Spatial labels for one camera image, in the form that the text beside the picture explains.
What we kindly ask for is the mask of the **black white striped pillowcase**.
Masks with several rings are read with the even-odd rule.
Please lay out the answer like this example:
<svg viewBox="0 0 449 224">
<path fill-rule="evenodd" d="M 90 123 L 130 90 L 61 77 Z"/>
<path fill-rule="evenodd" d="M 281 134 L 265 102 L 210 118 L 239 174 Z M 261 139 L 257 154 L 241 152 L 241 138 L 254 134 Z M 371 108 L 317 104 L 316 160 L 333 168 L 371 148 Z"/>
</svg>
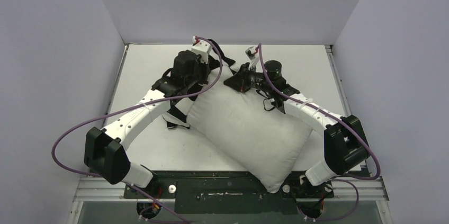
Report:
<svg viewBox="0 0 449 224">
<path fill-rule="evenodd" d="M 176 129 L 178 127 L 190 129 L 190 124 L 187 122 L 187 115 L 193 104 L 194 101 L 190 98 L 183 98 L 176 104 L 171 103 L 170 109 L 162 115 L 167 129 Z"/>
</svg>

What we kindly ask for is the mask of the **white pillow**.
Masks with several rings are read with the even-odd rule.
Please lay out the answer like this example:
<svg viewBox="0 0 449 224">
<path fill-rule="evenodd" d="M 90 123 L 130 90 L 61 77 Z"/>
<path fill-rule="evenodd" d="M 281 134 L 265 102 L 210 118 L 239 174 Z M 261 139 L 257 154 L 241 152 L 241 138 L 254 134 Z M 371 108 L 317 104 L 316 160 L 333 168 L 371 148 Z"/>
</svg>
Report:
<svg viewBox="0 0 449 224">
<path fill-rule="evenodd" d="M 293 170 L 312 127 L 278 110 L 265 111 L 263 98 L 224 85 L 232 73 L 200 94 L 187 122 L 216 147 L 248 170 L 270 193 L 276 193 Z"/>
</svg>

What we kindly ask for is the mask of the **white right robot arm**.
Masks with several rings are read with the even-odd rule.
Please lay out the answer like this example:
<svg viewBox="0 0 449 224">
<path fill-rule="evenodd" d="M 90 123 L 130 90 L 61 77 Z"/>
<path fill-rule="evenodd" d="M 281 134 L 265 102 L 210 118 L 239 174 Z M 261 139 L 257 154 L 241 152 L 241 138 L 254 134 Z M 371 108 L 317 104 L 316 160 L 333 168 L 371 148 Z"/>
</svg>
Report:
<svg viewBox="0 0 449 224">
<path fill-rule="evenodd" d="M 272 108 L 298 118 L 323 137 L 323 160 L 309 168 L 299 183 L 304 195 L 315 195 L 321 184 L 346 174 L 369 158 L 366 136 L 356 116 L 341 117 L 306 98 L 287 83 L 279 61 L 269 60 L 264 66 L 266 72 L 259 73 L 247 62 L 226 79 L 224 85 L 241 93 L 250 89 L 263 92 Z"/>
</svg>

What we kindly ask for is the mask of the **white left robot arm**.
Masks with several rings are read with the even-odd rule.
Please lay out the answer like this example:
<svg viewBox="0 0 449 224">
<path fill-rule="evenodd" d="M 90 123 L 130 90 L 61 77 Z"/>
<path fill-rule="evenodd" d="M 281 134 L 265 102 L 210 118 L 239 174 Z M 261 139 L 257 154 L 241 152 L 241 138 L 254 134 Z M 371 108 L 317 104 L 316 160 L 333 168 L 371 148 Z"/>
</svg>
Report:
<svg viewBox="0 0 449 224">
<path fill-rule="evenodd" d="M 180 100 L 191 100 L 194 93 L 208 84 L 211 70 L 221 68 L 225 61 L 220 49 L 212 48 L 212 52 L 218 59 L 208 53 L 207 61 L 203 61 L 203 56 L 195 49 L 179 52 L 173 66 L 152 85 L 132 111 L 102 129 L 91 128 L 86 134 L 84 164 L 110 184 L 134 184 L 143 196 L 154 196 L 158 192 L 154 173 L 142 164 L 131 162 L 127 150 L 156 118 Z"/>
</svg>

